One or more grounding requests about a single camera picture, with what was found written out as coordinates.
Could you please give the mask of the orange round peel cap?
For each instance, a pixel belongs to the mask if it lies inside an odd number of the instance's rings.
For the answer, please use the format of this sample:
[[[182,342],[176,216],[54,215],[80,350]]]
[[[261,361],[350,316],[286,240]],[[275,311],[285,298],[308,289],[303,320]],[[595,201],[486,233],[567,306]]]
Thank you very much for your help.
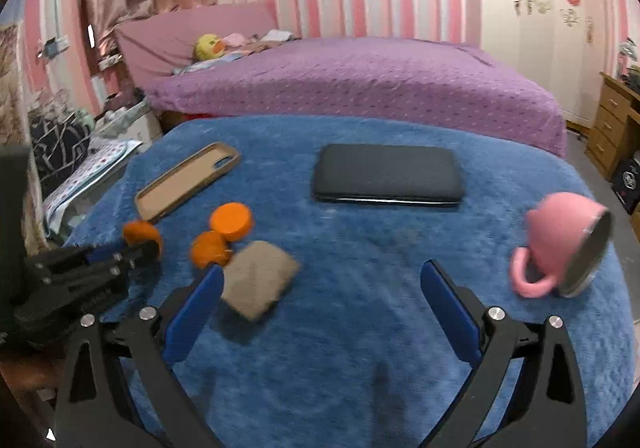
[[[210,229],[219,233],[228,242],[243,240],[254,225],[250,209],[240,202],[220,205],[209,217]]]

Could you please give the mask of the dark patterned bag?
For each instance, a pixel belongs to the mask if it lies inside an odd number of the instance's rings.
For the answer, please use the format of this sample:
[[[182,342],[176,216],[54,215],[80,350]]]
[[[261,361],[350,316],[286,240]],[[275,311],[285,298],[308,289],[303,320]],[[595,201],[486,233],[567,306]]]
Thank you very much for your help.
[[[90,129],[75,119],[59,122],[35,116],[29,130],[42,197],[46,199],[85,162]]]

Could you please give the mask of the heart patterned cloth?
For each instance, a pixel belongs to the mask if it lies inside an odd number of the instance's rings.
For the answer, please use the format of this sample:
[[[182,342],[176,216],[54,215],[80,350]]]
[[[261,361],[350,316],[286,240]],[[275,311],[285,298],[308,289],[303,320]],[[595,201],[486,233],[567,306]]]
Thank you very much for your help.
[[[141,145],[143,142],[136,139],[93,138],[88,157],[43,202],[43,226],[47,236],[60,232],[64,211],[78,195],[103,180],[117,166],[124,165]]]

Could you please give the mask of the pink steel-lined mug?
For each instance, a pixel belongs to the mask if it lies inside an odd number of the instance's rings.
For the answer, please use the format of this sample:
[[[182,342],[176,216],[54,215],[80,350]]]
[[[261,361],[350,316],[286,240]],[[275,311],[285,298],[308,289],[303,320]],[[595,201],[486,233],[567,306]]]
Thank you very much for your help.
[[[527,212],[527,242],[514,249],[510,280],[515,293],[541,298],[552,292],[573,298],[596,275],[608,247],[613,215],[583,195],[555,192]]]

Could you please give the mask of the small orange peel piece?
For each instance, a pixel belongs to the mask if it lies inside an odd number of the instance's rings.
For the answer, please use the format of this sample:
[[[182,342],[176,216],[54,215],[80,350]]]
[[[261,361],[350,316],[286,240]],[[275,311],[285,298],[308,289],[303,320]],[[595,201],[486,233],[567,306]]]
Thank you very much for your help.
[[[191,244],[190,258],[198,269],[204,269],[211,264],[226,266],[231,255],[228,243],[217,231],[205,231]]]

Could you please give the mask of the beige phone case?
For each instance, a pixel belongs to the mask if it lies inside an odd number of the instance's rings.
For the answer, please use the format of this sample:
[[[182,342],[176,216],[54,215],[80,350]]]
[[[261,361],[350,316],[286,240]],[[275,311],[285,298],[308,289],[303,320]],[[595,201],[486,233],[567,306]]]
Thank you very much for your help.
[[[144,221],[157,220],[183,205],[240,163],[241,153],[224,142],[206,145],[170,168],[134,197],[138,215]]]

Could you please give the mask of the blue fleece blanket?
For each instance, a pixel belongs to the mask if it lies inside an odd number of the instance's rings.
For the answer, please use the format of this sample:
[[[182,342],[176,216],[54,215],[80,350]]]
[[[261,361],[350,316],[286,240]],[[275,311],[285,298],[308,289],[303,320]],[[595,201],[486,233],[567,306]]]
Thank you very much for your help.
[[[299,262],[290,290],[250,323],[227,306],[210,316],[176,376],[228,447],[414,447],[469,373],[420,289],[429,259],[455,283],[511,317],[566,324],[586,396],[588,437],[623,409],[634,379],[634,325],[620,261],[607,252],[589,289],[572,299],[516,295],[508,279],[526,240],[525,214],[553,192],[586,194],[575,169],[546,151],[433,126],[337,117],[199,119],[160,139],[75,229],[76,244],[106,243],[137,212],[134,197],[165,171],[221,141],[241,152],[231,173],[158,222],[160,269],[130,286],[112,320],[160,304],[192,280],[194,238],[221,204],[254,216],[252,238]],[[456,208],[321,203],[311,191],[329,143],[442,147],[456,154],[465,195]]]

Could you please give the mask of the black box under desk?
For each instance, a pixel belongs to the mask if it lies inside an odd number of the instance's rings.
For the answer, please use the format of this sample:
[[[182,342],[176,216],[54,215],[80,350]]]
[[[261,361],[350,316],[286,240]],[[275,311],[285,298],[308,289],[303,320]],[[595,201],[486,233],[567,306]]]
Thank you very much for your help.
[[[631,157],[618,163],[612,178],[612,191],[628,215],[636,209],[640,200],[640,165]]]

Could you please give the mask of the pink headboard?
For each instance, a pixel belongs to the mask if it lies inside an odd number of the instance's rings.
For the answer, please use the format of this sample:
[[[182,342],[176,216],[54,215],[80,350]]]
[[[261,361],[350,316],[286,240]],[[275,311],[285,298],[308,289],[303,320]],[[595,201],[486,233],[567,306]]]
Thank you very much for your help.
[[[194,46],[205,34],[264,36],[277,27],[265,4],[214,4],[120,23],[114,36],[134,85],[145,89],[191,64]]]

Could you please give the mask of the black wallet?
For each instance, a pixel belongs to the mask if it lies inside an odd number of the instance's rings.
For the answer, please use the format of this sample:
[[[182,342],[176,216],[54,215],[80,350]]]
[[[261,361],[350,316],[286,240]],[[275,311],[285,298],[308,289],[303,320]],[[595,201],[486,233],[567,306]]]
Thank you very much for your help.
[[[421,145],[326,145],[311,186],[326,202],[455,207],[465,196],[454,152]]]

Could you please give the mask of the yellow duck plush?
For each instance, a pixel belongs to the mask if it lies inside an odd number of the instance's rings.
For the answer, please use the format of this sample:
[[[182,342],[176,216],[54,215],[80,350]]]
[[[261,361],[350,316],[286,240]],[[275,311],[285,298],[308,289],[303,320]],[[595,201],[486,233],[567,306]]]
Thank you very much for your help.
[[[221,58],[225,51],[226,43],[220,37],[205,34],[194,44],[193,56],[195,61],[208,61]]]

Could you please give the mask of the wooden desk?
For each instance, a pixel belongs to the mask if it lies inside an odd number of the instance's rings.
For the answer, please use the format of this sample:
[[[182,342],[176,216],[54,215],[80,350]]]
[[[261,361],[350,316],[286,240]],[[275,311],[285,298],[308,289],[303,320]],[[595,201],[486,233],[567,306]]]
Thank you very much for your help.
[[[585,156],[610,181],[618,164],[639,150],[639,95],[608,74],[600,75],[599,105]]]

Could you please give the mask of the purple dotted bed cover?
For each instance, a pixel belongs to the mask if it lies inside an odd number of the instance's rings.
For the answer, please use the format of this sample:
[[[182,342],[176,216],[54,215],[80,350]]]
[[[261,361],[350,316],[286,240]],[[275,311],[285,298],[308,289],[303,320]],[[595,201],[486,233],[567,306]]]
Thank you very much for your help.
[[[143,89],[162,112],[393,119],[566,152],[565,119],[552,93],[468,44],[301,39],[156,78]]]

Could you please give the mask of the white wardrobe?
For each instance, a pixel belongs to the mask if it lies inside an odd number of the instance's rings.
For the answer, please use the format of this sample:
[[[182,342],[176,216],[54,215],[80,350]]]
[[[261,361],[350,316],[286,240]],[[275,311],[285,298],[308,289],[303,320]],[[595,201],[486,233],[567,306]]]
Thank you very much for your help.
[[[582,127],[597,114],[605,32],[604,0],[482,0],[482,48],[549,90]]]

